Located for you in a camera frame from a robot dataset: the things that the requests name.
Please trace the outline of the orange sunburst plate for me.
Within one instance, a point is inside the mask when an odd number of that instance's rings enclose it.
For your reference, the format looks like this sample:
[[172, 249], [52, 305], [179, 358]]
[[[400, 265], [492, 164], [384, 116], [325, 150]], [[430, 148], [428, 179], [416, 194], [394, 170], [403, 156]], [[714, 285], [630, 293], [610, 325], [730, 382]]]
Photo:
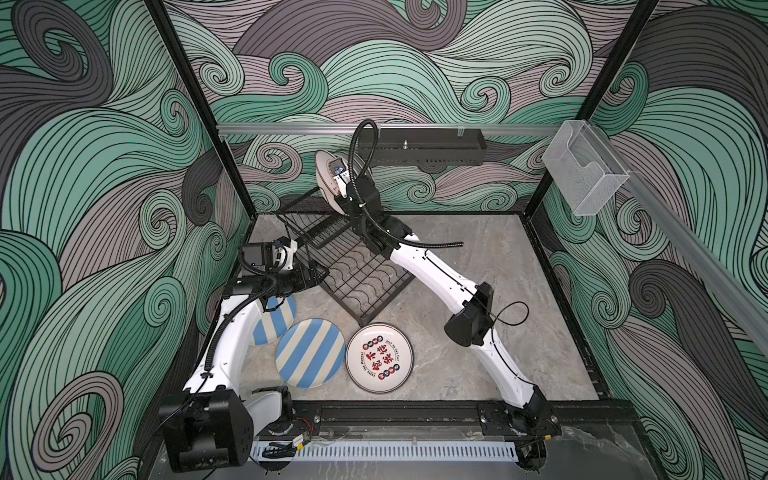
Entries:
[[317, 180], [318, 187], [321, 190], [323, 198], [327, 201], [330, 207], [337, 213], [341, 215], [346, 215], [346, 212], [343, 209], [343, 206], [345, 206], [345, 199], [347, 198], [347, 196], [346, 197], [335, 196], [328, 185], [328, 181], [330, 180], [330, 175], [328, 173], [327, 163], [336, 156], [342, 157], [345, 160], [343, 156], [339, 156], [324, 150], [319, 150], [316, 152], [315, 154], [316, 180]]

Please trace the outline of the black wire dish rack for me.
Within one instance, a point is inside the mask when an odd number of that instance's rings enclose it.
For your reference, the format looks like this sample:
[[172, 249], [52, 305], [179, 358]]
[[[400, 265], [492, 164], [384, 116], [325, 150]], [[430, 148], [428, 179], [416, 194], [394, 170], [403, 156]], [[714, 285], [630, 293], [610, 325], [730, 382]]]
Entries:
[[405, 269], [371, 253], [315, 187], [281, 201], [277, 217], [303, 245], [300, 258], [329, 270], [322, 289], [364, 327], [413, 280]]

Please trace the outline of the white plate red characters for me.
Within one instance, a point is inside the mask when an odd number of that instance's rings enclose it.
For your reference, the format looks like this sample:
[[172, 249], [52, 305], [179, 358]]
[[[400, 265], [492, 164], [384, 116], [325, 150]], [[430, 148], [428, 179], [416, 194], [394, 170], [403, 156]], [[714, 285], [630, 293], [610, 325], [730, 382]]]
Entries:
[[414, 366], [413, 348], [401, 330], [372, 323], [347, 343], [345, 365], [357, 387], [372, 394], [388, 394], [408, 380]]

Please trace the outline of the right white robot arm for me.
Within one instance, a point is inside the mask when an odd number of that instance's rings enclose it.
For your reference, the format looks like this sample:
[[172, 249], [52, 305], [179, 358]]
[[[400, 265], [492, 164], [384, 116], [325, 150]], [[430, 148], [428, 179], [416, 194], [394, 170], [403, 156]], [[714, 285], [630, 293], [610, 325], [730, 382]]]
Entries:
[[463, 244], [422, 242], [410, 227], [382, 210], [380, 192], [368, 174], [379, 138], [375, 121], [365, 119], [356, 126], [346, 154], [316, 152], [316, 178], [324, 199], [348, 218], [372, 254], [404, 268], [447, 306], [452, 316], [444, 325], [446, 335], [477, 356], [501, 394], [514, 429], [537, 440], [561, 434], [552, 405], [497, 335], [502, 319], [492, 312], [492, 286], [467, 279], [434, 253]]

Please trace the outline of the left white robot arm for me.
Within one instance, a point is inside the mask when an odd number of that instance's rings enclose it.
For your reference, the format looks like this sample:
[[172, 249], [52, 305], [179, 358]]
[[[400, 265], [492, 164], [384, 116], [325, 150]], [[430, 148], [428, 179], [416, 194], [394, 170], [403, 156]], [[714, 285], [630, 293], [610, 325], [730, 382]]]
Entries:
[[223, 288], [216, 319], [192, 375], [159, 409], [170, 468], [175, 473], [240, 467], [269, 427], [290, 427], [292, 399], [285, 387], [266, 387], [249, 400], [240, 394], [247, 350], [270, 298], [320, 285], [329, 270], [301, 259], [302, 240], [281, 237], [246, 243], [237, 260], [243, 273]]

